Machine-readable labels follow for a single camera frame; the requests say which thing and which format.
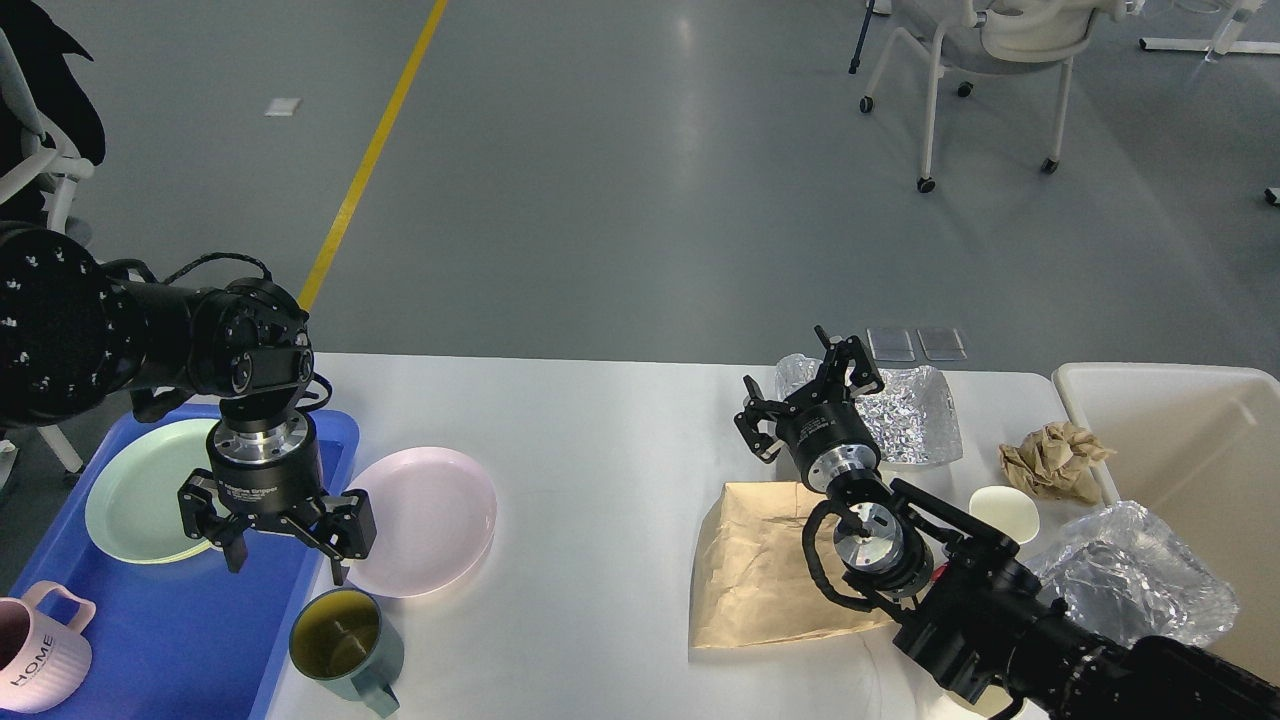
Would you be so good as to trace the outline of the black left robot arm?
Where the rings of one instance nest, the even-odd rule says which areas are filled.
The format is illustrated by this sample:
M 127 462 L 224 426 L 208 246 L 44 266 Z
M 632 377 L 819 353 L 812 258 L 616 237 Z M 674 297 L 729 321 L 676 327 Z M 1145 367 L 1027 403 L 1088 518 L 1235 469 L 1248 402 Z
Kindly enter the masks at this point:
M 323 486 L 312 414 L 332 383 L 316 373 L 308 314 L 269 272 L 182 288 L 22 222 L 3 223 L 1 255 L 4 430 L 55 425 L 116 392 L 141 423 L 212 396 L 209 465 L 175 493 L 184 533 L 218 547 L 230 571 L 248 556 L 246 532 L 288 536 L 344 584 L 378 537 L 372 503 Z

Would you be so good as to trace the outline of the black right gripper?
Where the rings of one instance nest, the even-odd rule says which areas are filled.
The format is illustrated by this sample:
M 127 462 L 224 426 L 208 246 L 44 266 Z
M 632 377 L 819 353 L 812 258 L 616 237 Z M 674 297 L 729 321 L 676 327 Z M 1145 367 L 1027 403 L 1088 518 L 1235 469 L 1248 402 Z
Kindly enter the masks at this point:
M 835 337 L 823 325 L 814 332 L 824 348 L 812 397 L 769 400 L 751 375 L 746 397 L 733 416 L 744 443 L 764 464 L 786 446 L 809 489 L 827 497 L 872 497 L 884 493 L 881 448 L 855 404 L 879 395 L 886 383 L 867 346 L 856 336 Z M 773 436 L 762 429 L 776 423 Z

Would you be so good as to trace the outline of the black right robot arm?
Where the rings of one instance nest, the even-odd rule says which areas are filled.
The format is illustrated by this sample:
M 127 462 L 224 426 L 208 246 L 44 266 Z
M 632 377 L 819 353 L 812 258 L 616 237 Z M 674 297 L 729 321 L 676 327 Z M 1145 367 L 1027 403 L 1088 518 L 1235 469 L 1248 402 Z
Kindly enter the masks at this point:
M 1219 656 L 1148 635 L 1132 647 L 1074 623 L 1064 600 L 1039 600 L 1018 542 L 879 470 L 881 450 L 855 400 L 884 382 L 861 341 L 817 328 L 815 377 L 781 401 L 746 377 L 735 415 L 763 462 L 782 448 L 819 495 L 801 532 L 806 570 L 832 603 L 881 610 L 893 644 L 968 702 L 992 685 L 1051 719 L 1275 719 L 1277 688 Z

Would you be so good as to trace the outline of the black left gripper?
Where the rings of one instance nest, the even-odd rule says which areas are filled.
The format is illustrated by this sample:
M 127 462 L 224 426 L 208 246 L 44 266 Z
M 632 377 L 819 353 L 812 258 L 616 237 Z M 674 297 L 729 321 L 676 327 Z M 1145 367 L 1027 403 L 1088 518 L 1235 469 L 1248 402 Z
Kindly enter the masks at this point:
M 346 583 L 349 562 L 369 557 L 378 537 L 371 497 L 365 489 L 324 496 L 311 416 L 292 411 L 282 424 L 256 432 L 218 421 L 206 446 L 211 471 L 192 470 L 177 491 L 180 520 L 188 537 L 221 551 L 230 573 L 241 573 L 248 557 L 246 516 L 289 512 L 291 534 L 328 559 L 334 587 Z M 215 493 L 230 514 L 218 514 Z

